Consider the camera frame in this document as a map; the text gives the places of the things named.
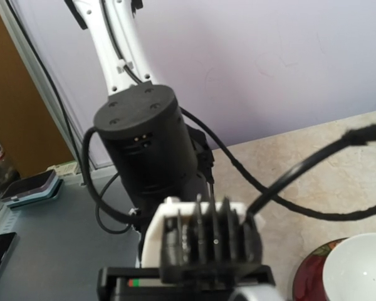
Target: red saucer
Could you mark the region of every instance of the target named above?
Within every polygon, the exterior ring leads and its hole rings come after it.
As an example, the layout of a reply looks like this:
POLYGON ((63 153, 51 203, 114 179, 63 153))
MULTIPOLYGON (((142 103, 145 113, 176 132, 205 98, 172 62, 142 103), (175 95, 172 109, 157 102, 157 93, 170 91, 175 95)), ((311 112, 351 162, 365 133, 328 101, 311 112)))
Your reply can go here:
POLYGON ((346 238, 333 240, 310 253, 297 269, 293 283, 293 301, 326 301, 323 267, 327 256, 346 238))

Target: white wall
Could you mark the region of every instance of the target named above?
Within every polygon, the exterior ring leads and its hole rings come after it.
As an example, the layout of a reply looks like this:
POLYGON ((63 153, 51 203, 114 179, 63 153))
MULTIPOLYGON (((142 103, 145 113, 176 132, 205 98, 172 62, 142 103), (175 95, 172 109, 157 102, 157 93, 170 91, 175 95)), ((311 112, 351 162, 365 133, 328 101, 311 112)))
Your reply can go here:
MULTIPOLYGON (((82 134, 107 98, 89 32, 62 0, 14 2, 82 134)), ((228 144, 376 110, 376 0, 144 6, 137 24, 154 70, 228 144)))

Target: wooden panel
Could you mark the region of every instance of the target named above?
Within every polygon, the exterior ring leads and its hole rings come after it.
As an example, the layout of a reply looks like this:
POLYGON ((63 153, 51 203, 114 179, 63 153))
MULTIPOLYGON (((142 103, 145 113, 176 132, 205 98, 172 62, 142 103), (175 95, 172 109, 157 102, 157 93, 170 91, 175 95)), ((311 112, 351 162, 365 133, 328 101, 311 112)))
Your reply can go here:
POLYGON ((0 143, 24 177, 73 160, 1 17, 0 143))

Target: white cup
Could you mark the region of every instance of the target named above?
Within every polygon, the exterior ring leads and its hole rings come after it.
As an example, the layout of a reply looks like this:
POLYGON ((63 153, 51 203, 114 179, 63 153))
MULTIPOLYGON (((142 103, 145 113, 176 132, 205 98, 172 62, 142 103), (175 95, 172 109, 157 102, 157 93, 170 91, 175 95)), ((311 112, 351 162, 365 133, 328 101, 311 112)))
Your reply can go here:
POLYGON ((326 259, 323 286, 329 301, 376 301, 376 233, 337 245, 326 259))

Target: black heat sink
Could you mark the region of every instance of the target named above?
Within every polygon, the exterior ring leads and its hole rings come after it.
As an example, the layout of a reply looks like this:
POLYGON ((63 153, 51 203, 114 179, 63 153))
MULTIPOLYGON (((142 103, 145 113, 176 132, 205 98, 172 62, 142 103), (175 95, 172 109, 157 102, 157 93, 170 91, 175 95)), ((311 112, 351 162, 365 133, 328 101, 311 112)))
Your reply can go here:
POLYGON ((228 198, 218 212, 214 200, 205 213, 199 204, 190 218, 179 214, 164 220, 162 282, 232 286, 261 265, 262 244, 254 219, 248 216, 239 224, 228 198))

